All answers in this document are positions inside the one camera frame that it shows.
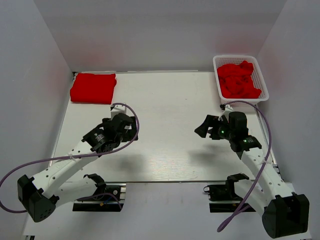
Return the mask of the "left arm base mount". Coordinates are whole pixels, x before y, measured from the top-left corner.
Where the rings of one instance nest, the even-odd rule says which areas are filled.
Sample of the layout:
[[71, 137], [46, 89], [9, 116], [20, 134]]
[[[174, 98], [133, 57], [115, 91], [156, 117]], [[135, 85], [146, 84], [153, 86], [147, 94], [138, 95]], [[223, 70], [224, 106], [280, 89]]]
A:
[[126, 184], [107, 184], [105, 194], [89, 199], [75, 201], [72, 206], [73, 212], [100, 212], [119, 213], [125, 203]]

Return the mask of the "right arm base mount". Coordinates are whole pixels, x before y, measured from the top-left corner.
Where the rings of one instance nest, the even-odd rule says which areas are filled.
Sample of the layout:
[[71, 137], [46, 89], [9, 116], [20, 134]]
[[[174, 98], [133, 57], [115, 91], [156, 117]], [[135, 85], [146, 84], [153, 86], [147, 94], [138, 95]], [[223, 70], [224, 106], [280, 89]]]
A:
[[205, 186], [203, 193], [208, 195], [210, 213], [233, 213], [243, 200], [227, 180]]

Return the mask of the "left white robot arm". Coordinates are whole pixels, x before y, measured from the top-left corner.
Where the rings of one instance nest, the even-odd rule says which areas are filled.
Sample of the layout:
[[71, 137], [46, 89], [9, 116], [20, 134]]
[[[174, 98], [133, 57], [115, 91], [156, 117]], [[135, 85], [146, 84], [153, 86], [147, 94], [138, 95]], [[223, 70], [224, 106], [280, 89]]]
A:
[[83, 168], [119, 148], [121, 143], [138, 139], [139, 121], [136, 116], [118, 113], [104, 118], [69, 152], [66, 159], [58, 160], [45, 170], [17, 181], [18, 199], [35, 223], [48, 218], [54, 210], [75, 200], [99, 200], [107, 192], [104, 179], [96, 173], [85, 174], [82, 179], [70, 178]]

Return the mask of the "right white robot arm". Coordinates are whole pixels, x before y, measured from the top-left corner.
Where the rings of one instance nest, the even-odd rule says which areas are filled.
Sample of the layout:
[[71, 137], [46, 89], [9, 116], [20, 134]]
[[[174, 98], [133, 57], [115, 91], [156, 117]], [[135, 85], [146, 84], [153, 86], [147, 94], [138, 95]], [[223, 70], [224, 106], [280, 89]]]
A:
[[304, 194], [295, 193], [263, 157], [260, 142], [249, 134], [247, 116], [243, 112], [207, 115], [195, 129], [201, 138], [227, 140], [230, 148], [254, 175], [251, 182], [243, 173], [227, 177], [226, 195], [242, 200], [260, 216], [266, 233], [273, 239], [307, 232], [310, 202]]

